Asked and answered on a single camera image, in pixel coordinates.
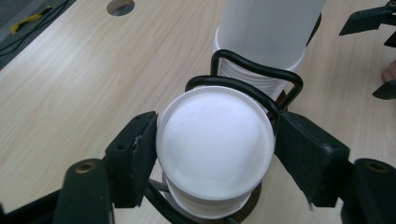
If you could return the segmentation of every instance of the stack of cups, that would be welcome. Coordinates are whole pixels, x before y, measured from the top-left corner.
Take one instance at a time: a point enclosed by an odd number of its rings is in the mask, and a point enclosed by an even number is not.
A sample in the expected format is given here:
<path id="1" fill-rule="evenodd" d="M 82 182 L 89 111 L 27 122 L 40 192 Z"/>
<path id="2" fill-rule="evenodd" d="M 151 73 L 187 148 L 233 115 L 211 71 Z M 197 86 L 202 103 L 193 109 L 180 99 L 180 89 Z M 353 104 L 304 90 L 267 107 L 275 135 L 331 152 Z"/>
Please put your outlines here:
<path id="1" fill-rule="evenodd" d="M 324 4 L 325 0 L 226 0 L 215 51 L 229 49 L 254 63 L 294 72 Z M 245 81 L 273 100 L 286 85 L 223 59 L 219 75 Z"/>

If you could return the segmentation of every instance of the light wood tabletop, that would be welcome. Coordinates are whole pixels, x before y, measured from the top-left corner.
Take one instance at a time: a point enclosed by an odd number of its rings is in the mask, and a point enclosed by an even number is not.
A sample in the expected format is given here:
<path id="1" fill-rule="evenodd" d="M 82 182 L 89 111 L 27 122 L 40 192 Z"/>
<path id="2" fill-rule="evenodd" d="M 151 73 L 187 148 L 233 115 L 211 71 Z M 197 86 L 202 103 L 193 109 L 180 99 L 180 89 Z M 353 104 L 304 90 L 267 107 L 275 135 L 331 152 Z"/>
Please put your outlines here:
<path id="1" fill-rule="evenodd" d="M 0 202 L 6 212 L 62 186 L 77 161 L 103 158 L 136 115 L 160 115 L 187 81 L 209 73 L 223 0 L 134 0 L 125 16 L 109 0 L 71 6 L 0 71 Z M 396 59 L 383 46 L 395 31 L 339 36 L 348 16 L 387 1 L 327 1 L 322 23 L 296 71 L 304 89 L 289 106 L 349 146 L 350 160 L 396 166 L 396 101 L 374 98 Z M 158 162 L 151 175 L 161 179 Z M 244 223 L 341 223 L 336 208 L 309 210 L 274 157 L 262 196 Z M 168 223 L 145 199 L 115 210 L 117 223 Z"/>

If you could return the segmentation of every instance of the black wire loop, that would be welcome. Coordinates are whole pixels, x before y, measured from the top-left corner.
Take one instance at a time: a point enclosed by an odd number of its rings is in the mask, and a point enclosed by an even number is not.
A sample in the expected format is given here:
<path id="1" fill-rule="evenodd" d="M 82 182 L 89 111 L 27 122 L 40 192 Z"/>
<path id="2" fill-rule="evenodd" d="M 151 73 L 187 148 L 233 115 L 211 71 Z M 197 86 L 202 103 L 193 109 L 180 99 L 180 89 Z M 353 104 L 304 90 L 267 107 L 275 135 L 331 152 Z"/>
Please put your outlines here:
<path id="1" fill-rule="evenodd" d="M 279 107 L 281 110 L 286 109 L 303 89 L 303 80 L 297 74 L 290 71 L 261 65 L 259 63 L 254 63 L 227 49 L 220 49 L 213 54 L 210 66 L 210 76 L 216 77 L 219 75 L 219 60 L 221 58 L 227 59 L 232 63 L 235 63 L 236 65 L 258 75 L 283 79 L 291 82 L 294 87 L 289 91 L 282 102 L 280 102 Z"/>
<path id="2" fill-rule="evenodd" d="M 280 108 L 276 102 L 264 92 L 244 81 L 232 77 L 198 76 L 187 82 L 185 91 L 190 91 L 198 86 L 223 86 L 241 91 L 263 105 L 271 113 L 274 122 L 277 123 Z"/>

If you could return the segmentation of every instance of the white paper cup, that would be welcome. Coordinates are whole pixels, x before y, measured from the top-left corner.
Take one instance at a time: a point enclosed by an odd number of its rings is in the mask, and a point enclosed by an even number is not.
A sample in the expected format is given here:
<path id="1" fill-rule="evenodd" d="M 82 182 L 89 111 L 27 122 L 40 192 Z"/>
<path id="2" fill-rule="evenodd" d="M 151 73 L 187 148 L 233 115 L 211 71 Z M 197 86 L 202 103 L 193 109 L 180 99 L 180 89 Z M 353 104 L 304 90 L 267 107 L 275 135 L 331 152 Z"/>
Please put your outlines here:
<path id="1" fill-rule="evenodd" d="M 163 113 L 157 156 L 177 204 L 202 218 L 240 208 L 264 177 L 274 134 L 261 107 L 230 88 L 188 91 Z"/>

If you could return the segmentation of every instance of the wooden table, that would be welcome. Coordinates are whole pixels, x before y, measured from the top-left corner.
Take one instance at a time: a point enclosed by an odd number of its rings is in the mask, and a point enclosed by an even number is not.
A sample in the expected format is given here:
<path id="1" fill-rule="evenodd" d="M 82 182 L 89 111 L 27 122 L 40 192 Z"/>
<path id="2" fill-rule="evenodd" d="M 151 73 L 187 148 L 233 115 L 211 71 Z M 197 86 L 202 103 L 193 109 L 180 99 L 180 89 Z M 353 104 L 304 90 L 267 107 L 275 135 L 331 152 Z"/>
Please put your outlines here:
<path id="1" fill-rule="evenodd" d="M 338 36 L 356 10 L 387 1 L 328 1 L 297 73 L 301 95 L 289 107 L 351 148 L 350 160 L 396 166 L 396 102 L 372 96 L 396 59 L 383 43 L 394 27 Z M 102 158 L 134 116 L 161 113 L 186 82 L 209 73 L 223 0 L 135 0 L 122 17 L 105 0 L 77 1 L 0 72 L 0 202 L 6 212 L 63 183 L 77 161 Z M 161 178 L 154 168 L 152 178 Z M 245 223 L 340 223 L 337 208 L 308 209 L 277 158 Z M 117 223 L 167 223 L 145 200 L 116 210 Z"/>

